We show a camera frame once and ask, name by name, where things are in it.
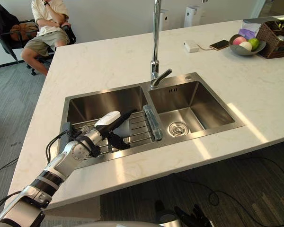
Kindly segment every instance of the faucet handle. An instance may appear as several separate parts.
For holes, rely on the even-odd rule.
[[[164,78],[167,77],[170,73],[172,73],[172,70],[171,70],[171,69],[168,69],[168,70],[166,70],[165,72],[163,72],[163,73],[159,76],[159,78],[162,77],[162,79],[164,79]]]
[[[163,72],[160,76],[153,79],[151,81],[151,88],[157,88],[159,86],[160,81],[163,80],[165,77],[167,77],[171,72],[172,72],[172,70],[168,69],[165,72]]]

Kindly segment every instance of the chrome faucet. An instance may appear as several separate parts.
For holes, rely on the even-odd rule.
[[[158,47],[161,3],[162,0],[155,0],[155,8],[153,12],[153,57],[151,60],[151,88],[158,87],[160,81],[172,72],[172,70],[169,69],[159,76]]]

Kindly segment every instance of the man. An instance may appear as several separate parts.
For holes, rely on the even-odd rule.
[[[67,22],[69,13],[62,0],[33,0],[32,11],[39,32],[37,37],[25,45],[21,57],[32,68],[46,76],[47,68],[35,57],[48,56],[48,46],[54,51],[57,47],[69,43],[67,34],[61,29],[65,25],[70,26]]]

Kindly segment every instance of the apple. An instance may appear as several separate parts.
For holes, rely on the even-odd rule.
[[[239,36],[233,40],[232,45],[240,45],[242,42],[246,41],[246,38],[244,38],[243,36]]]
[[[259,43],[260,43],[257,38],[251,38],[251,39],[248,40],[248,42],[252,46],[252,49],[251,49],[252,51],[256,50],[259,46]]]

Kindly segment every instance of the drain strainer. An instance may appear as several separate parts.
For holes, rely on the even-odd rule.
[[[188,126],[182,122],[173,122],[169,125],[168,132],[171,136],[184,136],[189,133]]]

